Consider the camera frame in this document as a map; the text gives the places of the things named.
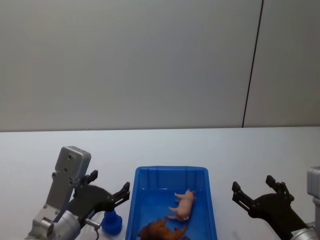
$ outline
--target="brown animal figurine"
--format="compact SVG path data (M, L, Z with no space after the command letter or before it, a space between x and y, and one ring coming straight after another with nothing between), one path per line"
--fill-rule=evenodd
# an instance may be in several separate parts
M186 221L189 219L191 214L192 205L196 200L195 191L190 191L189 189L185 191L184 194L177 194L174 195L180 199L177 199L176 202L179 203L179 206L176 208L172 208L169 206L169 209L176 213L176 216L168 216L170 219L177 219L179 221Z
M189 239L183 235L187 231L187 226L184 225L182 230L175 227L174 231L171 231L166 227L168 222L168 217L164 218L164 221L161 218L158 218L158 221L153 221L147 226L144 226L141 231L138 233L138 237L141 237L141 240L184 240Z

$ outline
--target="white tabletop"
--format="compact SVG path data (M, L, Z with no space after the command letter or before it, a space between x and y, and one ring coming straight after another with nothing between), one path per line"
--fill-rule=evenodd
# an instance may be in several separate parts
M265 184L272 175L286 182L297 214L305 222L314 221L306 184L308 168L320 165L319 143L320 127L0 133L1 239L27 235L47 198L61 147L76 146L92 155L89 171L99 170L94 184L110 192L126 181L132 189L139 166L206 167L218 239L278 240L268 224L250 218L232 201L232 183L238 181L257 198L272 192ZM114 239L125 238L129 208L130 201L117 207L123 230ZM83 236L91 231L86 226L79 239L94 240L94 234Z

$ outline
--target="blue bottle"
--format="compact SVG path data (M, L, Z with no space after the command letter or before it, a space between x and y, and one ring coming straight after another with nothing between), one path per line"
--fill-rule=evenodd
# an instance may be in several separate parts
M116 236L122 229L122 218L117 215L116 211L104 212L104 218L101 222L103 231L111 236Z

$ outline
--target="blue tray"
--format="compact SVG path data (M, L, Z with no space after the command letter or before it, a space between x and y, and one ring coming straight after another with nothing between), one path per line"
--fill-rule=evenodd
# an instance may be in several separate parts
M130 214L125 240L140 240L137 234L142 227L158 218L174 216L168 209L176 207L174 193L187 189L196 191L192 214L188 221L171 220L166 226L172 231L187 225L185 233L191 240L217 240L212 207L209 174L204 167L142 166L135 171Z

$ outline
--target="toy pig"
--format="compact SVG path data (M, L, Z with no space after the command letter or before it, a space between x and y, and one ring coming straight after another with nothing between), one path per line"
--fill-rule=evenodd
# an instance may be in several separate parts
M189 189L185 191L184 194L174 193L174 196L180 198L176 202L179 203L179 206L176 208L169 207L170 211L176 213L176 216L168 216L170 219L177 219L179 221L186 221L189 219L191 214L192 205L195 197L195 191L190 191Z

